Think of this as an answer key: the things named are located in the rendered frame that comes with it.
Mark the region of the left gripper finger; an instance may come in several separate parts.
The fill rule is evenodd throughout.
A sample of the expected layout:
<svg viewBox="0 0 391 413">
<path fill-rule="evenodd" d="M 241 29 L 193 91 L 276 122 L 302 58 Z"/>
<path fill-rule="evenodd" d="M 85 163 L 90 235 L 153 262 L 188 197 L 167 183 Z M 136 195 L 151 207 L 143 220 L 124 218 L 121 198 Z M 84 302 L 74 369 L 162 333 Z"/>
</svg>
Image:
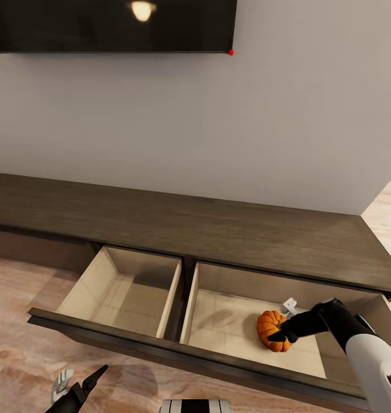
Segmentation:
<svg viewBox="0 0 391 413">
<path fill-rule="evenodd" d="M 91 391 L 91 388 L 96 384 L 97 380 L 102 376 L 102 374 L 109 368 L 109 366 L 106 364 L 102 368 L 98 369 L 96 372 L 94 372 L 91 376 L 88 378 L 84 379 L 84 382 L 82 383 L 82 390 L 86 396 L 89 395 L 89 392 Z"/>
</svg>

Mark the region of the pumpkin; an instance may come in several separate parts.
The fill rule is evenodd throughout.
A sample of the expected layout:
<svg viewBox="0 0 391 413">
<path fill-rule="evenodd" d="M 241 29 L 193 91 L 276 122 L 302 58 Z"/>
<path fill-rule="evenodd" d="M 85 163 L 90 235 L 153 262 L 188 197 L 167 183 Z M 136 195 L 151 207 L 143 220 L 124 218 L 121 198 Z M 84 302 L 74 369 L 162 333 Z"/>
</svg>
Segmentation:
<svg viewBox="0 0 391 413">
<path fill-rule="evenodd" d="M 265 311 L 257 321 L 257 332 L 261 342 L 272 352 L 287 352 L 292 344 L 285 340 L 284 342 L 271 342 L 267 337 L 275 332 L 280 331 L 281 324 L 287 321 L 287 318 L 277 311 Z"/>
</svg>

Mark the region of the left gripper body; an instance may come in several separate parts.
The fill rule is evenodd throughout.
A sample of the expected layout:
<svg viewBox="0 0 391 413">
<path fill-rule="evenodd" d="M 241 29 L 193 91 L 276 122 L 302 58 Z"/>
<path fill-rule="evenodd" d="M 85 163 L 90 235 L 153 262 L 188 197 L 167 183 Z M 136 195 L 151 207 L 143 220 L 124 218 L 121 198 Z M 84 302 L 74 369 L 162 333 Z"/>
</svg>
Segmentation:
<svg viewBox="0 0 391 413">
<path fill-rule="evenodd" d="M 55 404 L 51 404 L 52 407 L 45 413 L 78 413 L 87 400 L 86 394 L 84 394 L 78 382 L 67 390 L 69 390 L 68 393 L 62 396 Z"/>
</svg>

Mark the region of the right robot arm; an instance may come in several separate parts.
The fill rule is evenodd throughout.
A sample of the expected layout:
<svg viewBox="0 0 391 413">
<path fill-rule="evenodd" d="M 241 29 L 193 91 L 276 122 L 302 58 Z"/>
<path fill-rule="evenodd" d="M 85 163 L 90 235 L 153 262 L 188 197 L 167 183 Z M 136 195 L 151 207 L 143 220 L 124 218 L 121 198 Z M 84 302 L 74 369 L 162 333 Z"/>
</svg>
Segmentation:
<svg viewBox="0 0 391 413">
<path fill-rule="evenodd" d="M 373 413 L 391 413 L 391 347 L 361 315 L 353 317 L 336 298 L 317 304 L 311 311 L 298 314 L 297 302 L 290 298 L 281 307 L 287 321 L 280 331 L 267 337 L 271 342 L 330 332 L 349 358 Z"/>
</svg>

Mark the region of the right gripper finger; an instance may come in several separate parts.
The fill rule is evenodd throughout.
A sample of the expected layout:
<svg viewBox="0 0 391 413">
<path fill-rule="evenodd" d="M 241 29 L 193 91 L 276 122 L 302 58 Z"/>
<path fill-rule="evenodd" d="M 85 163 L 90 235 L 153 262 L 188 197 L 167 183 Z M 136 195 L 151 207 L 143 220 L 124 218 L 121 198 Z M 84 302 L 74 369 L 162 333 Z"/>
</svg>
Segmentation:
<svg viewBox="0 0 391 413">
<path fill-rule="evenodd" d="M 272 335 L 270 335 L 269 337 L 267 337 L 268 341 L 271 342 L 284 342 L 285 340 L 287 340 L 282 328 L 280 328 L 280 331 L 273 333 Z"/>
</svg>

